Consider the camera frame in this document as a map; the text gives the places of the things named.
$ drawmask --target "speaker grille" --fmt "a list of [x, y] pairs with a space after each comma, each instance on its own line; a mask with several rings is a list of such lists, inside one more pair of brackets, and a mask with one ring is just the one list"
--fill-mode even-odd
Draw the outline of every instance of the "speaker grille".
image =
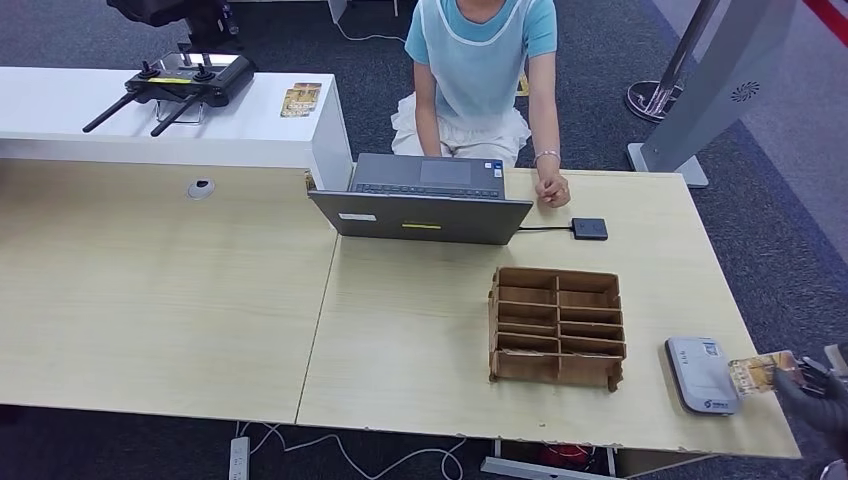
[[736, 87], [735, 90], [730, 94], [730, 99], [736, 103], [747, 102], [748, 100], [754, 98], [760, 91], [759, 82], [745, 82], [742, 85]]

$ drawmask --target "power strip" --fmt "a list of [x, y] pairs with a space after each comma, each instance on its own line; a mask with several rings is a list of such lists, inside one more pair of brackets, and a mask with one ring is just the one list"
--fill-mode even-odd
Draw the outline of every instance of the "power strip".
[[229, 480], [249, 480], [250, 438], [234, 438], [230, 442], [230, 476]]

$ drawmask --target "white counter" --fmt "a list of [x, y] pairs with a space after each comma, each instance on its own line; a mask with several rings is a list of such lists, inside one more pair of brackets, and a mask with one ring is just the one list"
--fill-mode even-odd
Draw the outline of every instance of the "white counter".
[[[130, 103], [83, 133], [134, 73], [0, 67], [0, 158], [305, 167], [319, 189], [347, 188], [353, 164], [333, 75], [257, 73], [230, 105], [207, 108], [202, 125], [174, 124], [157, 138], [154, 102]], [[318, 104], [309, 117], [282, 118], [297, 82], [322, 84]]]

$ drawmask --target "person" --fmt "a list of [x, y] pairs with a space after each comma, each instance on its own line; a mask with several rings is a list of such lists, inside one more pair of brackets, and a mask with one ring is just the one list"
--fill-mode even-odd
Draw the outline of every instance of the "person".
[[[556, 49], [553, 0], [419, 0], [406, 40], [415, 92], [392, 116], [392, 150], [509, 167], [532, 132], [536, 193], [549, 206], [565, 205], [571, 196], [559, 172]], [[529, 129], [514, 108], [525, 64]]]
[[786, 409], [821, 432], [825, 441], [842, 457], [828, 465], [820, 478], [848, 478], [845, 468], [848, 462], [848, 388], [842, 380], [830, 372], [824, 381], [824, 397], [814, 398], [807, 395], [788, 373], [775, 369], [774, 386]]

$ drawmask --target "woman's arm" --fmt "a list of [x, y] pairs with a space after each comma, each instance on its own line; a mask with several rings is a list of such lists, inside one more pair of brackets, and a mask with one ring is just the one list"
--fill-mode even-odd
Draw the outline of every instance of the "woman's arm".
[[571, 200], [568, 182], [560, 173], [559, 119], [556, 111], [556, 53], [530, 58], [530, 130], [536, 150], [539, 185], [536, 192], [546, 203], [560, 207]]
[[415, 79], [415, 128], [418, 141], [428, 157], [441, 157], [442, 145], [439, 139], [439, 123], [436, 120], [436, 79], [430, 72], [430, 66], [414, 62], [412, 67]]

